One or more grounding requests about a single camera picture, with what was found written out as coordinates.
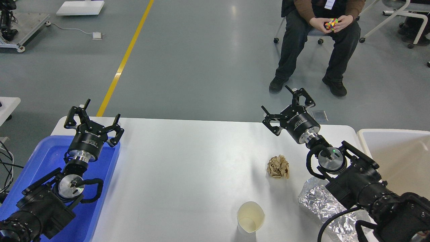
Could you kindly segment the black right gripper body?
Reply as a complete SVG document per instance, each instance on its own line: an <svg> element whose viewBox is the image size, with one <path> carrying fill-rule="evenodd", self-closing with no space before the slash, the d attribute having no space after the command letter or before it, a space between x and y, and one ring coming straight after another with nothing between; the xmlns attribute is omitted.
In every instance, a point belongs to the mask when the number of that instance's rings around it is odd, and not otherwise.
<svg viewBox="0 0 430 242"><path fill-rule="evenodd" d="M297 144L306 143L305 136L308 133L320 131L320 125L309 115L304 106L290 105L281 112L281 116L285 118L281 121L281 127L288 131Z"/></svg>

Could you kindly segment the person right hand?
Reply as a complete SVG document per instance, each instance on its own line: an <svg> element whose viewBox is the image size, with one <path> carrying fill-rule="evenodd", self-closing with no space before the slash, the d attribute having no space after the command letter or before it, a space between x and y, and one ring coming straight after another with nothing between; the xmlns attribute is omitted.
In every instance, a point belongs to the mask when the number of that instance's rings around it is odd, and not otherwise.
<svg viewBox="0 0 430 242"><path fill-rule="evenodd" d="M331 29L326 29L326 27L325 27L325 23L328 23L328 22L330 22L329 18L311 18L309 20L309 25L311 25L316 30L318 30L324 34L328 34L328 33L332 32Z"/></svg>

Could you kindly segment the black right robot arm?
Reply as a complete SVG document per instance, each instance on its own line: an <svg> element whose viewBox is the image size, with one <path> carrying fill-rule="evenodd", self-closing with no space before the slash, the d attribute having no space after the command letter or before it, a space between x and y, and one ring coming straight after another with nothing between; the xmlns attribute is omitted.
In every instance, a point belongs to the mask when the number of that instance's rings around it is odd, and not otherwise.
<svg viewBox="0 0 430 242"><path fill-rule="evenodd" d="M292 104L280 114L271 114L264 109L262 123L276 136L287 130L297 144L309 149L306 168L316 178L327 180L327 190L345 210L330 217L322 225L317 241L321 241L324 230L340 216L365 210L373 223L355 222L360 242L367 242L362 227L373 231L380 242L428 242L430 229L429 200L416 193L402 195L390 191L387 181L378 173L379 165L369 156L342 141L338 148L329 144L320 135L320 125L308 113L315 106L305 89L289 89Z"/></svg>

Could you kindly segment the person left hand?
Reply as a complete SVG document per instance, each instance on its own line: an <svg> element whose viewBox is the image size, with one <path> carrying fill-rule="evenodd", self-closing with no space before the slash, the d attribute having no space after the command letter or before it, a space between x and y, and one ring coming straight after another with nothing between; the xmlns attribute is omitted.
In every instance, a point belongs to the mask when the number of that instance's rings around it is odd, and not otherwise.
<svg viewBox="0 0 430 242"><path fill-rule="evenodd" d="M337 18L338 23L335 24L333 32L340 32L341 30L345 29L347 26L349 26L355 18L352 15L342 15Z"/></svg>

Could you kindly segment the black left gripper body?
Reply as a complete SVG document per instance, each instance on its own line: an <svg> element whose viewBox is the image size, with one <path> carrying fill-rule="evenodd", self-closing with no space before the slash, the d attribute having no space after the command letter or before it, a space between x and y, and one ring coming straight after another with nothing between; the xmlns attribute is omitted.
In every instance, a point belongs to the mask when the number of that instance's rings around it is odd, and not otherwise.
<svg viewBox="0 0 430 242"><path fill-rule="evenodd" d="M82 123L75 127L76 134L68 149L69 156L84 156L84 161L97 161L104 142L108 139L104 126L96 122Z"/></svg>

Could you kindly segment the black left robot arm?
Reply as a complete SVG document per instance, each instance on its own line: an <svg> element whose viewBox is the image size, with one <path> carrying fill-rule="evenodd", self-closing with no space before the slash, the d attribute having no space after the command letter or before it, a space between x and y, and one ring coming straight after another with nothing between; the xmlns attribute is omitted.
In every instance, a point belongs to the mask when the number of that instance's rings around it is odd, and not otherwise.
<svg viewBox="0 0 430 242"><path fill-rule="evenodd" d="M102 147L115 147L124 133L117 114L110 126L92 121L84 106L72 106L64 128L76 134L64 153L65 166L56 168L23 190L18 210L1 221L2 242L39 242L44 235L51 239L76 217L73 209L80 203L100 199L101 178L84 179L90 162L97 161Z"/></svg>

